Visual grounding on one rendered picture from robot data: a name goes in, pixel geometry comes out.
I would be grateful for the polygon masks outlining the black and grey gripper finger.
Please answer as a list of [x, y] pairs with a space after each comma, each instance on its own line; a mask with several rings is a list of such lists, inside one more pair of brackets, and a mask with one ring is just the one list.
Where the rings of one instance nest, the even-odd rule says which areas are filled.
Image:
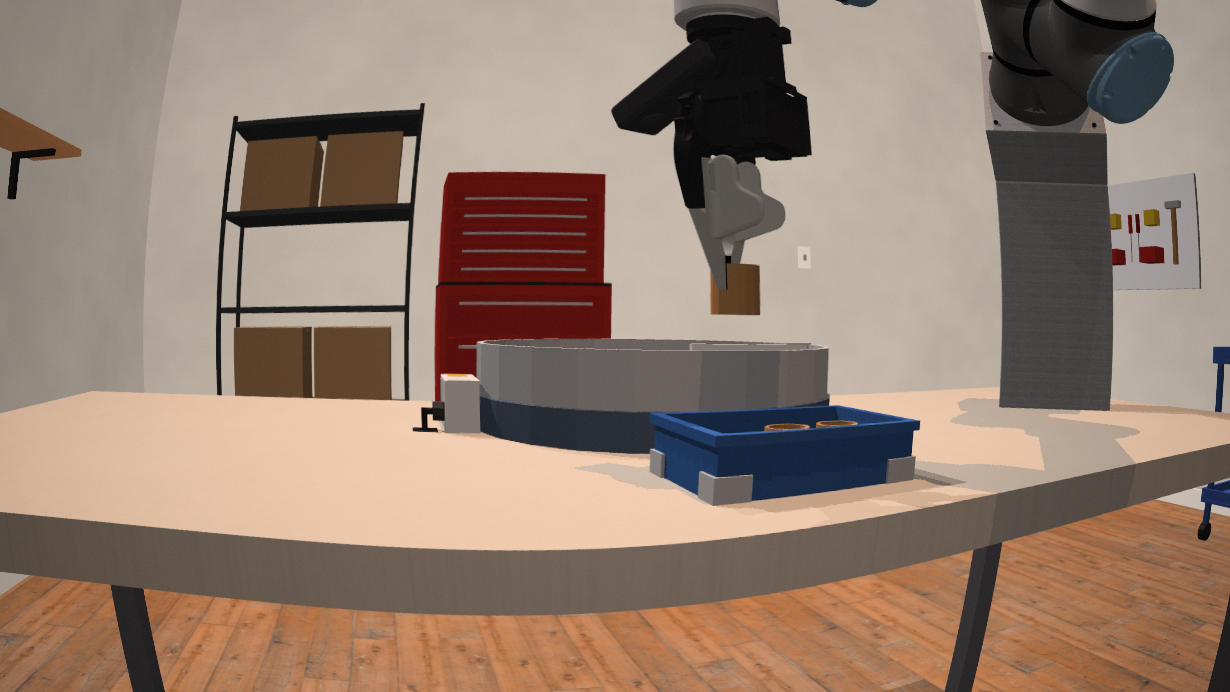
[[738, 165], [740, 186], [763, 198], [765, 216], [756, 226], [722, 238], [726, 261], [731, 264], [740, 264], [745, 240], [777, 230], [785, 221], [784, 204], [763, 192], [761, 176], [759, 168], [756, 168], [756, 160], [747, 159], [747, 154], [744, 154], [737, 155], [736, 162]]
[[674, 162], [681, 195], [692, 218], [716, 286], [727, 290], [722, 238], [763, 221], [763, 198], [740, 186], [736, 160], [711, 159], [708, 145], [692, 129], [691, 113], [674, 118]]

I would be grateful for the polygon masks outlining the blue plastic crate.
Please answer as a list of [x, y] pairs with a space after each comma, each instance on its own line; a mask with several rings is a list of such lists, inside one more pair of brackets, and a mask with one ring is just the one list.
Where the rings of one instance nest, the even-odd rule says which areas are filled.
[[[815, 428], [836, 420], [859, 424]], [[920, 430], [920, 420], [846, 406], [649, 413], [649, 472], [712, 506], [914, 481]], [[764, 431], [788, 423], [811, 428]]]

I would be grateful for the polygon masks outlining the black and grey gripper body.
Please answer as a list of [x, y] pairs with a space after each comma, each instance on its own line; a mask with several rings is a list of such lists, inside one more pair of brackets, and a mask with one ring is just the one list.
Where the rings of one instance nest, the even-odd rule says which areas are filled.
[[785, 77], [788, 28], [769, 17], [720, 14], [692, 18], [686, 32], [690, 44], [708, 42], [716, 61], [706, 76], [684, 86], [676, 118], [691, 113], [710, 155], [770, 161], [812, 155], [807, 97]]

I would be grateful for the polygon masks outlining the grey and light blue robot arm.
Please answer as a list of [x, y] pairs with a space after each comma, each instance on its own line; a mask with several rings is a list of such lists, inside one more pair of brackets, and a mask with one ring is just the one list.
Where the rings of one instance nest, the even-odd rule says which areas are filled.
[[[1038, 127], [1066, 124], [1087, 107], [1117, 124], [1141, 118], [1173, 71], [1172, 47], [1154, 29], [1156, 6], [1156, 0], [982, 0], [993, 98], [1009, 116]], [[720, 14], [769, 17], [780, 26], [779, 0], [674, 0], [674, 20], [685, 31], [692, 18]], [[715, 61], [708, 43], [694, 41], [613, 107], [617, 127], [662, 132], [676, 118], [684, 86], [706, 76]]]

